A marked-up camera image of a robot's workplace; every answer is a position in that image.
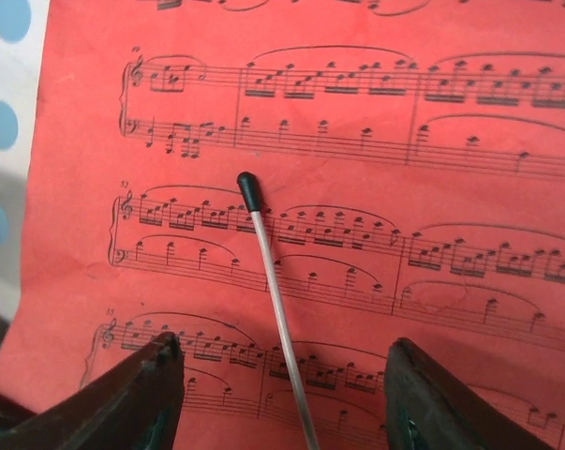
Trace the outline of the red sheet music page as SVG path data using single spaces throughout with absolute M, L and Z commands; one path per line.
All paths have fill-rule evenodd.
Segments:
M 0 394 L 172 332 L 177 448 L 303 448 L 243 171 L 322 448 L 404 337 L 565 449 L 565 1 L 51 2 Z

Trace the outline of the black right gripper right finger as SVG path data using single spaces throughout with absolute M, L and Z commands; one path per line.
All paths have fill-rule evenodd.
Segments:
M 408 338 L 384 370 L 390 449 L 548 449 Z

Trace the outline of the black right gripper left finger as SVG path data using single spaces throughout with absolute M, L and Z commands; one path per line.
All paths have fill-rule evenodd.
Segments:
M 179 339 L 164 332 L 46 412 L 0 396 L 0 449 L 171 449 L 183 380 Z

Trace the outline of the pink music stand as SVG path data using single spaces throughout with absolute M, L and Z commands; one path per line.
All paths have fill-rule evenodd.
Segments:
M 56 18 L 56 11 L 63 13 Z M 82 332 L 108 300 L 108 268 L 84 266 L 53 252 L 73 241 L 87 218 L 34 227 L 37 196 L 26 178 L 30 167 L 47 187 L 62 179 L 50 173 L 66 151 L 81 148 L 91 171 L 75 189 L 84 202 L 100 200 L 99 180 L 118 163 L 110 143 L 82 109 L 70 106 L 50 132 L 51 152 L 41 161 L 32 152 L 34 128 L 45 108 L 37 88 L 48 26 L 57 25 L 74 55 L 97 56 L 109 36 L 127 37 L 132 25 L 143 32 L 149 20 L 133 14 L 125 1 L 65 1 L 56 9 L 45 1 L 0 1 L 0 320 L 8 325 L 0 350 L 0 426 L 9 427 L 76 393 L 71 364 L 82 350 Z

